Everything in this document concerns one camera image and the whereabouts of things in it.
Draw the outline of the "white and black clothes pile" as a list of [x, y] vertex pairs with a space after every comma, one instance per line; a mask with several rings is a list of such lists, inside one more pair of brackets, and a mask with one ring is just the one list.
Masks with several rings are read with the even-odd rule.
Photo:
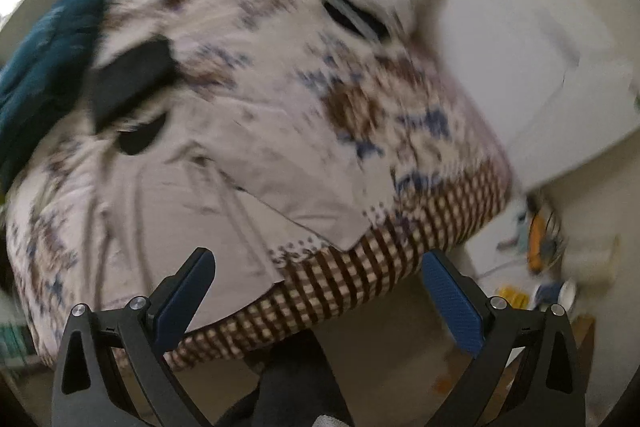
[[370, 43], [413, 44], [428, 34], [445, 0], [322, 0], [333, 19]]

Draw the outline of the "white bedside cabinet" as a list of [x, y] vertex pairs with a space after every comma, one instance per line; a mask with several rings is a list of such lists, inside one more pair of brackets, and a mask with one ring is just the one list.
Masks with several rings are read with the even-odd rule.
[[489, 296], [504, 291], [530, 309], [559, 303], [578, 314], [597, 313], [615, 294], [623, 257], [604, 206], [516, 194], [454, 253], [454, 263]]

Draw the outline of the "white glossy headboard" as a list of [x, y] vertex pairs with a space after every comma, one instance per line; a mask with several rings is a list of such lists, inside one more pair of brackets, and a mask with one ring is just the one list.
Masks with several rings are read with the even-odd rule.
[[431, 0], [423, 31], [521, 187], [580, 167], [639, 126], [639, 0]]

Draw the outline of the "operator legs and shoes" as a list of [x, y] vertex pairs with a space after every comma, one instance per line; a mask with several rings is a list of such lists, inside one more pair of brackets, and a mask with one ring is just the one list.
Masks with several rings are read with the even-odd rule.
[[351, 426], [352, 414], [316, 335], [305, 329], [245, 363], [258, 384], [234, 403], [218, 426]]

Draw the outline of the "folded black garment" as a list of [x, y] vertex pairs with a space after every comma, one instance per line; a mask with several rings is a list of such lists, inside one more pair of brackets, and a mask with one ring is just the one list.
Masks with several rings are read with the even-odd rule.
[[94, 132], [125, 117], [156, 91], [178, 78], [165, 37], [146, 40], [97, 69], [89, 81], [88, 102]]

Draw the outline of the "floral bed blanket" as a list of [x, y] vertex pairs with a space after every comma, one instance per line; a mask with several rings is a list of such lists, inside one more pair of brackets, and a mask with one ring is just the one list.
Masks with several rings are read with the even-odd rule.
[[[412, 44], [379, 46], [337, 23], [322, 0], [106, 0], [78, 99], [39, 142], [6, 198], [6, 253], [35, 351], [52, 364], [76, 303], [93, 136], [151, 124], [171, 98], [235, 98], [328, 128], [359, 159], [380, 155], [393, 202], [352, 247], [285, 261], [282, 282], [231, 317], [194, 329], [168, 353], [175, 367], [233, 359], [391, 291], [430, 249], [449, 251], [503, 210], [510, 176], [494, 141]], [[94, 132], [92, 74], [156, 37], [178, 78]], [[96, 311], [111, 310], [90, 306]]]

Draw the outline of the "beige long-sleeve shirt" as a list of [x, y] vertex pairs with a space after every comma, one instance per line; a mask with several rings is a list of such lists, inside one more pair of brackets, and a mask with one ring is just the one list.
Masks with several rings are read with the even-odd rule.
[[380, 155], [235, 98], [175, 96], [147, 126], [90, 138], [87, 160], [78, 299], [108, 309], [149, 294], [204, 247], [216, 275], [194, 329], [265, 295], [286, 259], [354, 246], [393, 202]]

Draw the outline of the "folded teal velvet quilt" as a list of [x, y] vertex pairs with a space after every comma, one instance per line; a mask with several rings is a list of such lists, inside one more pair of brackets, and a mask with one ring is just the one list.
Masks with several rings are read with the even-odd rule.
[[1, 69], [1, 192], [39, 142], [74, 107], [106, 0], [58, 0]]

